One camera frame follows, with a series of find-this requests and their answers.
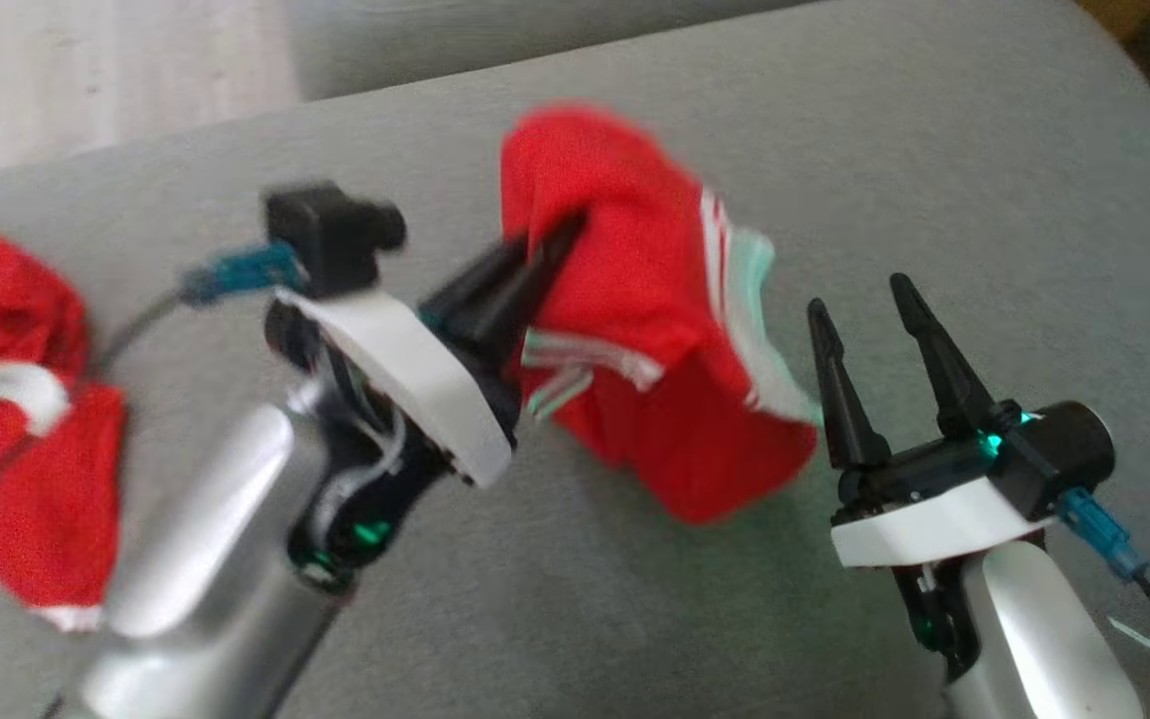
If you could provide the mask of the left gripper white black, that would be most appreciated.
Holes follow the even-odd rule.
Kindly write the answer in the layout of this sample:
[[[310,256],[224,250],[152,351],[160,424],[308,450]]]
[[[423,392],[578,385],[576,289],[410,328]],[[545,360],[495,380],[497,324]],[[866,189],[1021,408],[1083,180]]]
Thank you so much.
[[[420,303],[429,327],[448,327],[458,345],[492,365],[509,364],[586,225],[583,211],[564,217],[537,245],[503,240],[435,288]],[[315,301],[275,291],[316,323],[388,395],[453,468],[474,485],[493,485],[514,449],[485,395],[460,359],[425,328],[411,306],[383,290]]]

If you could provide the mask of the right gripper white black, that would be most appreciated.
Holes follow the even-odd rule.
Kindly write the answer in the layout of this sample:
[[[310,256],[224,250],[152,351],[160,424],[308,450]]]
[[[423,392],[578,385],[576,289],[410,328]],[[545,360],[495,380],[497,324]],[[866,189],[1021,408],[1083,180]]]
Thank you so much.
[[[917,342],[945,437],[990,433],[994,399],[907,274],[889,285],[904,330]],[[936,439],[891,456],[862,408],[845,345],[822,299],[807,308],[819,404],[831,467],[844,471],[831,545],[844,567],[917,567],[984,551],[1041,531],[987,476],[995,438]]]

